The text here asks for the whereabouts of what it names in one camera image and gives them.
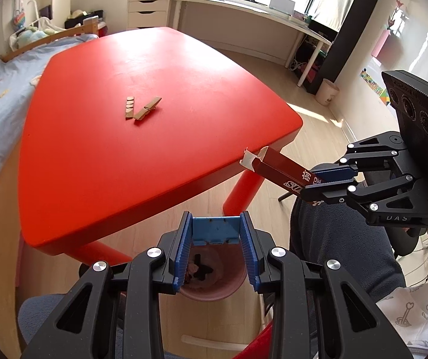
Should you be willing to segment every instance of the red table leg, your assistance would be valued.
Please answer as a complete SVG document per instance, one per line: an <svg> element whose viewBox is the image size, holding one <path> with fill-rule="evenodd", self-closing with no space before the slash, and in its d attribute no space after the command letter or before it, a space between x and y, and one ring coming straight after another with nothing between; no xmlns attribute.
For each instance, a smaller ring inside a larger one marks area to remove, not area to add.
<svg viewBox="0 0 428 359"><path fill-rule="evenodd" d="M224 202L224 215L238 216L242 211L245 211L260 189L264 179L264 177L253 171L244 170L231 194Z"/></svg>
<svg viewBox="0 0 428 359"><path fill-rule="evenodd" d="M65 254L88 266L100 260L104 260L111 266L132 261L131 256L123 254L99 241L85 244L79 248L67 251Z"/></svg>

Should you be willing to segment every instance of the silver screw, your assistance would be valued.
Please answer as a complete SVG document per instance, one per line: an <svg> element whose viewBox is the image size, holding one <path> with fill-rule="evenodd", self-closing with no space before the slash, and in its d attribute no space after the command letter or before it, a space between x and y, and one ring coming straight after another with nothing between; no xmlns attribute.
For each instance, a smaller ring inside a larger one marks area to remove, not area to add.
<svg viewBox="0 0 428 359"><path fill-rule="evenodd" d="M340 268L340 262L335 259L330 259L327 261L327 267L331 270L338 270Z"/></svg>
<svg viewBox="0 0 428 359"><path fill-rule="evenodd" d="M106 262L103 262L102 260L99 262L95 262L93 264L93 270L94 271L102 271L105 270L105 268L108 266Z"/></svg>
<svg viewBox="0 0 428 359"><path fill-rule="evenodd" d="M277 256L277 258L281 258L281 257L285 256L285 250L282 247L272 248L270 253L273 256Z"/></svg>
<svg viewBox="0 0 428 359"><path fill-rule="evenodd" d="M157 247L152 247L147 250L147 255L150 258L157 258L160 254L162 254L162 250Z"/></svg>

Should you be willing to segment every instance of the white trash bin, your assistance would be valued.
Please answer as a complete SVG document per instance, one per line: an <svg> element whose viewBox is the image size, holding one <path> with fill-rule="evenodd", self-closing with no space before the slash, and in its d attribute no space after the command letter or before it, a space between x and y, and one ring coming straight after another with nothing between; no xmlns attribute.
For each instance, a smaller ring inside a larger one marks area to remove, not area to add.
<svg viewBox="0 0 428 359"><path fill-rule="evenodd" d="M338 93L339 88L337 85L324 78L317 94L315 95L315 99L319 104L328 106Z"/></svg>

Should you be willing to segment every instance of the white sweatshirt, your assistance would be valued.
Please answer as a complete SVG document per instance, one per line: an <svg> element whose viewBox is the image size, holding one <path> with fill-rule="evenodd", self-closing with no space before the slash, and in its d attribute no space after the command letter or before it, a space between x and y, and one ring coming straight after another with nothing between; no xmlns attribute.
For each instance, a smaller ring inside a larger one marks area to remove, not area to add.
<svg viewBox="0 0 428 359"><path fill-rule="evenodd" d="M415 359L428 355L428 283L414 287L398 287L378 301Z"/></svg>

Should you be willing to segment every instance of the bed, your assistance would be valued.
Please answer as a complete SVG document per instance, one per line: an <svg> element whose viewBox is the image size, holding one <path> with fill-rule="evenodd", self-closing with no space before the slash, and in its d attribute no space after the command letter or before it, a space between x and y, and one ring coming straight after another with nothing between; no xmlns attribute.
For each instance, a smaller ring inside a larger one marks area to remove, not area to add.
<svg viewBox="0 0 428 359"><path fill-rule="evenodd" d="M20 235L17 207L19 139L36 81L52 56L97 38L97 19L0 57L0 350L20 356L15 281Z"/></svg>

